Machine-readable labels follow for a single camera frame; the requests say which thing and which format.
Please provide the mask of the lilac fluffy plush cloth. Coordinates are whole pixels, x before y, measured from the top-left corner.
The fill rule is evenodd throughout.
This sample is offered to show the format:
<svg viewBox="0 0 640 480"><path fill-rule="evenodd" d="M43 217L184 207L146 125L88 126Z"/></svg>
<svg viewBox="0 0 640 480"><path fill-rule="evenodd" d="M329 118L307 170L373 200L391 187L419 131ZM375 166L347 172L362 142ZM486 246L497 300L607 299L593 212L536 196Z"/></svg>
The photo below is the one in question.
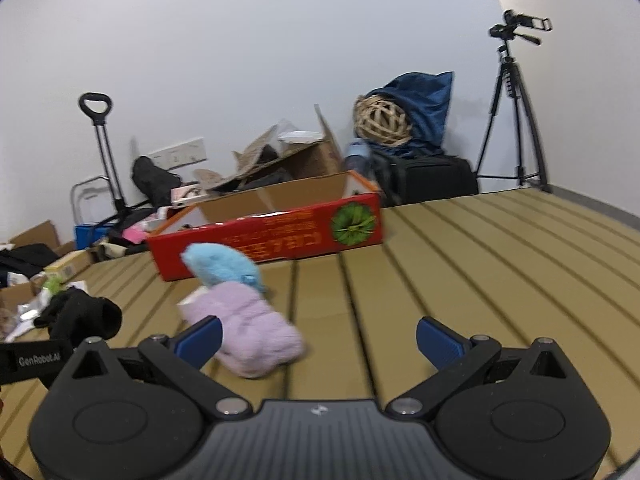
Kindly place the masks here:
<svg viewBox="0 0 640 480"><path fill-rule="evenodd" d="M236 376L261 378L306 353L299 330L248 285L202 286L180 301L178 309L190 325L209 315L220 319L222 343L216 358Z"/></svg>

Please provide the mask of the black sock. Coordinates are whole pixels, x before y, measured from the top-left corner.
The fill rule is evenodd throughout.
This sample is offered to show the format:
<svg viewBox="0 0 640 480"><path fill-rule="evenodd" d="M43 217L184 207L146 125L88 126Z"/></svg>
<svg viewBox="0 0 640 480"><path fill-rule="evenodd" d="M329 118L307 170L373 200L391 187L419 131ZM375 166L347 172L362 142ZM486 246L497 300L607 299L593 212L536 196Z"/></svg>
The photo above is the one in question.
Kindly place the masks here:
<svg viewBox="0 0 640 480"><path fill-rule="evenodd" d="M34 326L45 328L51 339L64 340L75 349L89 337L115 337L122 327L122 309L112 300L71 287L52 297L34 319Z"/></svg>

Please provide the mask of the light blue plush toy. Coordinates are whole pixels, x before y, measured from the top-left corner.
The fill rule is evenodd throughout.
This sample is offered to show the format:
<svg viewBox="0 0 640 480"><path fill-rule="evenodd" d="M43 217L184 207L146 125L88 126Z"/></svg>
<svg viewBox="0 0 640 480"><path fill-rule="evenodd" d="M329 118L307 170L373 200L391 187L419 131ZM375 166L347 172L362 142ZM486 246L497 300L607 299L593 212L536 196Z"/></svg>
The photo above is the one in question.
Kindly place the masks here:
<svg viewBox="0 0 640 480"><path fill-rule="evenodd" d="M242 252L216 243L190 244L180 255L182 263L207 287L237 282L264 292L258 266Z"/></svg>

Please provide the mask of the white paper sheet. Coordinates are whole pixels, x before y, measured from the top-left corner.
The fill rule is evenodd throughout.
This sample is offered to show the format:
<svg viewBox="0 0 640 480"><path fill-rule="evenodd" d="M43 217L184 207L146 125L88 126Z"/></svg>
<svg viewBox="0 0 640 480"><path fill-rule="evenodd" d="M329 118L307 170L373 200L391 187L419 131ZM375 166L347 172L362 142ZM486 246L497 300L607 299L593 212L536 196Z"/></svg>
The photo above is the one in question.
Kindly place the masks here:
<svg viewBox="0 0 640 480"><path fill-rule="evenodd" d="M88 292L85 281L74 281L64 284L59 294L68 288L78 288ZM35 328L34 321L50 304L52 298L46 290L40 290L38 295L27 301L26 304L18 304L16 307L1 307L1 341L13 342L18 337Z"/></svg>

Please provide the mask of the green white small bottle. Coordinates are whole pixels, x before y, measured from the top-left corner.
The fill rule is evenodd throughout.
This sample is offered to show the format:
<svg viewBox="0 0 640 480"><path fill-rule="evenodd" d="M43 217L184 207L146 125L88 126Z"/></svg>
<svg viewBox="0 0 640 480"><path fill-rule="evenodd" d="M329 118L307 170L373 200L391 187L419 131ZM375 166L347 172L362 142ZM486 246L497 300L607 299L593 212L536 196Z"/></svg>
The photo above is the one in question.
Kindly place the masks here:
<svg viewBox="0 0 640 480"><path fill-rule="evenodd" d="M58 275L49 275L42 284L42 290L46 290L51 296L58 294L64 287L64 282Z"/></svg>

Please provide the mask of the black clothing pile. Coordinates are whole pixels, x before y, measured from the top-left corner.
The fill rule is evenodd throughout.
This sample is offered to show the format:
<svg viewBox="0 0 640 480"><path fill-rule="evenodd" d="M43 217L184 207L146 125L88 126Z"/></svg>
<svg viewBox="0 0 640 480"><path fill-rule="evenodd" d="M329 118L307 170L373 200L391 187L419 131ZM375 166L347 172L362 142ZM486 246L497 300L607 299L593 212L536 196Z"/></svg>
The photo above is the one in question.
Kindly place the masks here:
<svg viewBox="0 0 640 480"><path fill-rule="evenodd" d="M45 244L29 244L12 249L2 249L0 266L2 272L22 274L32 278L47 266L55 263L58 255Z"/></svg>

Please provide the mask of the yellow small carton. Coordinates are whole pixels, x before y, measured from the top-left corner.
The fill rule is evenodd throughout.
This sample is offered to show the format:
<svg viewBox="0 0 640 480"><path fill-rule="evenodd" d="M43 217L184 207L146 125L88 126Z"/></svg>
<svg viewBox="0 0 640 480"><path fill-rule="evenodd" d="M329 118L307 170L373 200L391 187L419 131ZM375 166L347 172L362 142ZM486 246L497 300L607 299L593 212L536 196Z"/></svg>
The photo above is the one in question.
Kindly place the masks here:
<svg viewBox="0 0 640 480"><path fill-rule="evenodd" d="M74 250L49 264L43 270L48 278L56 278L61 283L67 283L93 264L91 252L88 250Z"/></svg>

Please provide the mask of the blue crate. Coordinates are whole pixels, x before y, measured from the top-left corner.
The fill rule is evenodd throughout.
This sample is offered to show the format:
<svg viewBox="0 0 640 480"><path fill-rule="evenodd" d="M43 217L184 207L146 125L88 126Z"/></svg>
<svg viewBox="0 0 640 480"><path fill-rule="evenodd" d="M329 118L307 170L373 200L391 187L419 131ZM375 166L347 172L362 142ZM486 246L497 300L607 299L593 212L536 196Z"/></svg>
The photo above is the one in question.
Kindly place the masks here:
<svg viewBox="0 0 640 480"><path fill-rule="evenodd" d="M75 246L78 250L86 249L98 240L108 235L111 231L109 224L98 226L97 224L78 224L74 227Z"/></svg>

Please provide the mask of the red cardboard pumpkin box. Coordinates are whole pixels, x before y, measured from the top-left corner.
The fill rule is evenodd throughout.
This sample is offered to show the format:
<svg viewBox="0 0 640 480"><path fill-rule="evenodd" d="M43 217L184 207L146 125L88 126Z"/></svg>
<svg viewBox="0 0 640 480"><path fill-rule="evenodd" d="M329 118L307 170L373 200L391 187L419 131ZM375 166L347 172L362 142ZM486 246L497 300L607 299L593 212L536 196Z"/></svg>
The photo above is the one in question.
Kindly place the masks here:
<svg viewBox="0 0 640 480"><path fill-rule="evenodd" d="M299 179L184 208L146 241L164 281L190 278L192 244L232 247L256 262L295 260L380 244L381 191L355 171Z"/></svg>

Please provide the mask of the black suitcase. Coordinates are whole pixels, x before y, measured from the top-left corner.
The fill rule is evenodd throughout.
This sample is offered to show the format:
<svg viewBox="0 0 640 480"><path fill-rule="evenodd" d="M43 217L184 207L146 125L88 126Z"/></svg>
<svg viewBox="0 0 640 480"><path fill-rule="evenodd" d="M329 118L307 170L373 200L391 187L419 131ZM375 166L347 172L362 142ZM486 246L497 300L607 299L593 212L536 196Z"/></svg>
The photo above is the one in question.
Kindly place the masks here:
<svg viewBox="0 0 640 480"><path fill-rule="evenodd" d="M384 207L448 200L480 192L469 162L456 156L400 158L374 152L371 167L382 190Z"/></svg>

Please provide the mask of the brown open cardboard box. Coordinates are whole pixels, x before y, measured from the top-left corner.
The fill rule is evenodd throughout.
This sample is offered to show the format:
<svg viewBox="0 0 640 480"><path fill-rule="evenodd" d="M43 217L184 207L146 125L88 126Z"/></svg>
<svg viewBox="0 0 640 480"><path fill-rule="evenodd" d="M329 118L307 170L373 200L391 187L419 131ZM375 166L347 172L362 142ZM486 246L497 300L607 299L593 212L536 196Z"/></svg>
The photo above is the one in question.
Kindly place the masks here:
<svg viewBox="0 0 640 480"><path fill-rule="evenodd" d="M319 130L297 129L282 119L258 136L244 151L235 152L236 169L229 177L213 170L194 170L195 181L209 194L224 195L311 177L337 174L343 156L320 106L314 106Z"/></svg>

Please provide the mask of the blue water bottle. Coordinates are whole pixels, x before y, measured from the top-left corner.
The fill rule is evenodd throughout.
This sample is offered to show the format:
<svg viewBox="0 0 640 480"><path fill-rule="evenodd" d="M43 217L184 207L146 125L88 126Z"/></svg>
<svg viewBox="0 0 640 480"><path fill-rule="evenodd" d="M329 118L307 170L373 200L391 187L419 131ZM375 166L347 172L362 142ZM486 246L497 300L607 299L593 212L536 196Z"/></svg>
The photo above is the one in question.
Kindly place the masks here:
<svg viewBox="0 0 640 480"><path fill-rule="evenodd" d="M358 172L364 178L371 174L371 150L365 140L355 139L348 144L344 156L343 168Z"/></svg>

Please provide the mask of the woven rattan ball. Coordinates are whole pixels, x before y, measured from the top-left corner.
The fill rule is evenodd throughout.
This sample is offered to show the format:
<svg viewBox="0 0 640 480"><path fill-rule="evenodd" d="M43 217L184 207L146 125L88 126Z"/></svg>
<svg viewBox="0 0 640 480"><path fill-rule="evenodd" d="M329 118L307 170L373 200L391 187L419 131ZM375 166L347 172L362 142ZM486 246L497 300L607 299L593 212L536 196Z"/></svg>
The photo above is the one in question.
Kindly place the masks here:
<svg viewBox="0 0 640 480"><path fill-rule="evenodd" d="M388 148L398 148L411 140L412 125L407 113L384 96L360 96L354 110L356 136Z"/></svg>

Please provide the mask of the blue velvet bag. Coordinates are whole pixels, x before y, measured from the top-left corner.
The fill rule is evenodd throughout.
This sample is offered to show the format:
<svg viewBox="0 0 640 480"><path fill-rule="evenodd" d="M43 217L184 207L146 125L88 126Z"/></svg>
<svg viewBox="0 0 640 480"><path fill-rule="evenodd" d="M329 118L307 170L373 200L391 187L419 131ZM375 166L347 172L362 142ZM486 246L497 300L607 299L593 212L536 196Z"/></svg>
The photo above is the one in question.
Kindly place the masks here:
<svg viewBox="0 0 640 480"><path fill-rule="evenodd" d="M402 74L385 86L367 93L367 98L382 96L397 104L406 113L411 125L407 143L397 148L383 148L383 151L402 158L444 154L442 142L453 83L453 72L437 75L412 72Z"/></svg>

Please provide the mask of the black hand trolley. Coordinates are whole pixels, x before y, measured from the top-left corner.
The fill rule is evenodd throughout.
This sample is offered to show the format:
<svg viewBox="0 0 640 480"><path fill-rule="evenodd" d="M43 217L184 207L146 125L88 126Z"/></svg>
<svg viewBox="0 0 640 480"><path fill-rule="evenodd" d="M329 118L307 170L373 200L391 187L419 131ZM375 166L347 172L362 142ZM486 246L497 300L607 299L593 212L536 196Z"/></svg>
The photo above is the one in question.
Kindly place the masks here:
<svg viewBox="0 0 640 480"><path fill-rule="evenodd" d="M115 159L111 147L110 139L106 130L107 116L113 108L112 99L104 93L85 92L78 98L80 110L90 119L94 133L96 134L96 144L103 167L103 177L106 179L108 192L111 194L112 204L115 213L99 222L99 226L113 223L121 228L128 219L132 218L135 211L143 208L149 202L142 202L129 205L127 203L122 184L120 183Z"/></svg>

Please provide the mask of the black bag by wall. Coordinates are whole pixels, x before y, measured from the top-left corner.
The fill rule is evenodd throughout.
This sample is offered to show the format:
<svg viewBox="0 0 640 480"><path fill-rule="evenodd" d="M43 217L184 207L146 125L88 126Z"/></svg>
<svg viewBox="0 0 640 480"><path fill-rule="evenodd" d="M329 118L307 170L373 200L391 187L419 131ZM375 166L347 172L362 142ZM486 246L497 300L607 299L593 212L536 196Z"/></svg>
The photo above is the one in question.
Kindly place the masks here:
<svg viewBox="0 0 640 480"><path fill-rule="evenodd" d="M140 156L132 165L131 179L155 208L171 205L171 191L180 188L178 174L156 166L148 156Z"/></svg>

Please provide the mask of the white wall socket strip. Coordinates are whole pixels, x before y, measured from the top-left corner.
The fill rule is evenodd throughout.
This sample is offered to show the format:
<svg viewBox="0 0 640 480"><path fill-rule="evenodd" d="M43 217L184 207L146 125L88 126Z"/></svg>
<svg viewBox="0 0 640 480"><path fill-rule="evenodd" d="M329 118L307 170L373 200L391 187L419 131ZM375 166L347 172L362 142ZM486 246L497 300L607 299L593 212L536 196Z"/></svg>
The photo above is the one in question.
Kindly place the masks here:
<svg viewBox="0 0 640 480"><path fill-rule="evenodd" d="M205 162L207 159L203 138L196 138L168 146L168 148L161 148L149 153L148 157L157 167L165 170L198 164L199 162Z"/></svg>

